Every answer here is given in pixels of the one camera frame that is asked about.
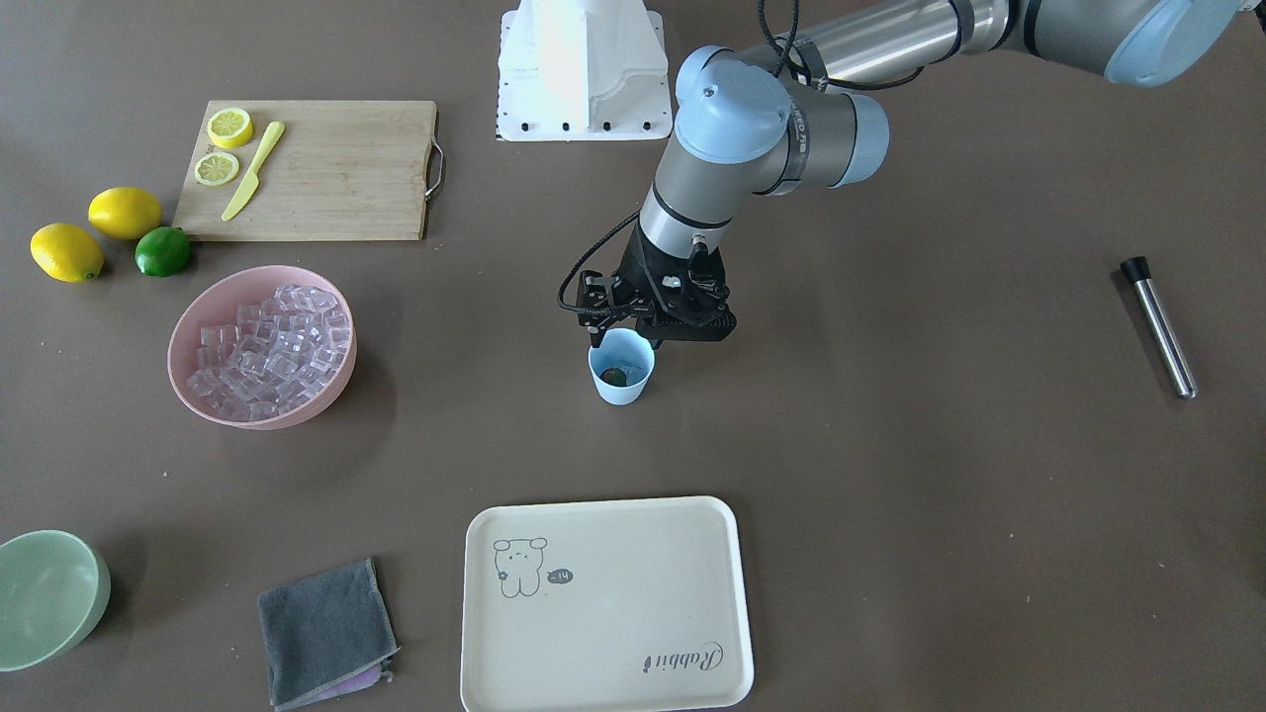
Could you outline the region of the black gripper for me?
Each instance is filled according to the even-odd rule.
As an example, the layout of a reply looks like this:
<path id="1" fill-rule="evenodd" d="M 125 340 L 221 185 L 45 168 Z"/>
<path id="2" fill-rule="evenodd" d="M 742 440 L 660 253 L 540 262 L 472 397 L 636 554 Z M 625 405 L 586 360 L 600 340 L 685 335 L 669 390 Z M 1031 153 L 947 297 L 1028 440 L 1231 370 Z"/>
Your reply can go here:
<path id="1" fill-rule="evenodd" d="M 633 226 L 622 261 L 609 275 L 580 270 L 619 231 Z M 623 220 L 576 262 L 576 318 L 589 347 L 604 342 L 606 329 L 636 319 L 636 332 L 652 351 L 663 341 L 719 342 L 737 328 L 730 290 L 719 250 L 699 242 L 679 258 L 656 247 L 637 220 Z"/>

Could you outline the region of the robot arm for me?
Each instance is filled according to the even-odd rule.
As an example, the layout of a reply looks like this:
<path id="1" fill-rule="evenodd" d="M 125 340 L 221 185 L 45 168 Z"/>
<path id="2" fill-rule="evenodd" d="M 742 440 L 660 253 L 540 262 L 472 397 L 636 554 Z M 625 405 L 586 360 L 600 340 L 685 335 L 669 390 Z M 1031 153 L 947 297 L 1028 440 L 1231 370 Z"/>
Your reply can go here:
<path id="1" fill-rule="evenodd" d="M 882 165 L 890 125 L 874 99 L 923 68 L 1008 48 L 1153 87 L 1190 68 L 1247 1 L 886 1 L 749 49 L 703 46 L 679 68 L 668 148 L 609 275 L 582 264 L 558 298 L 600 347 L 634 319 L 652 345 L 736 328 L 720 253 L 746 196 L 841 188 Z"/>

